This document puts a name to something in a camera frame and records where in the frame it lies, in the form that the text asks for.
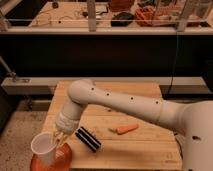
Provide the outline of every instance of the orange object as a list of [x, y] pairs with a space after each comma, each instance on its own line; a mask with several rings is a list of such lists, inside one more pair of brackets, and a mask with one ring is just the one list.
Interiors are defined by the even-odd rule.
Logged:
[[55, 162], [51, 166], [44, 165], [34, 154], [31, 160], [30, 171], [67, 171], [70, 168], [72, 160], [72, 150], [65, 143], [56, 151]]
[[125, 134], [129, 131], [133, 131], [133, 130], [137, 129], [138, 127], [139, 127], [138, 124], [132, 124], [132, 125], [119, 126], [115, 129], [109, 129], [109, 130], [114, 132], [114, 133], [121, 135], [121, 134]]

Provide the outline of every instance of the hole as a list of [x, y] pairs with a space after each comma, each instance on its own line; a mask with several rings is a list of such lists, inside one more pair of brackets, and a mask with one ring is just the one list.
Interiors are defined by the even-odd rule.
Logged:
[[198, 136], [192, 136], [192, 139], [193, 139], [193, 140], [196, 140], [196, 141], [201, 141], [201, 138], [198, 137]]

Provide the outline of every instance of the black wall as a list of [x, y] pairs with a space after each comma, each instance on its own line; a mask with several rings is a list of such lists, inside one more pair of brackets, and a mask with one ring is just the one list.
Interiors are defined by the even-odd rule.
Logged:
[[0, 35], [20, 76], [200, 76], [213, 36]]

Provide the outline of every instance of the orange plate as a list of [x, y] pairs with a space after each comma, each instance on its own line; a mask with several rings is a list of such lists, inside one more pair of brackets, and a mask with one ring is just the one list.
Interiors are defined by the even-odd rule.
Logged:
[[45, 166], [37, 157], [33, 155], [30, 170], [31, 171], [67, 171], [70, 168], [72, 160], [72, 150], [70, 146], [65, 143], [56, 150], [56, 160], [51, 166]]

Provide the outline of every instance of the glass panel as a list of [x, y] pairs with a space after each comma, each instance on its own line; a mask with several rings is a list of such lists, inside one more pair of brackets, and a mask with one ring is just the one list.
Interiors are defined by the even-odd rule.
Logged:
[[[102, 4], [96, 3], [96, 11], [100, 6], [103, 10], [96, 13], [97, 27], [176, 28], [185, 4], [186, 0], [109, 0]], [[191, 11], [188, 26], [200, 26], [211, 8], [212, 0], [198, 0]]]
[[[187, 26], [208, 26], [203, 23], [206, 23], [213, 1], [194, 2], [196, 4]], [[185, 4], [186, 0], [96, 0], [96, 27], [127, 30], [144, 27], [176, 28], [183, 17]], [[86, 0], [0, 0], [0, 10], [12, 26], [88, 28]], [[208, 23], [212, 22], [212, 17], [207, 20]]]
[[88, 28], [87, 3], [68, 0], [14, 0], [2, 5], [1, 9], [12, 26]]
[[58, 8], [53, 8], [52, 2], [47, 2], [33, 21], [30, 27], [69, 27], [69, 28], [87, 28], [88, 21], [84, 17], [87, 13], [86, 2], [65, 2], [59, 1]]

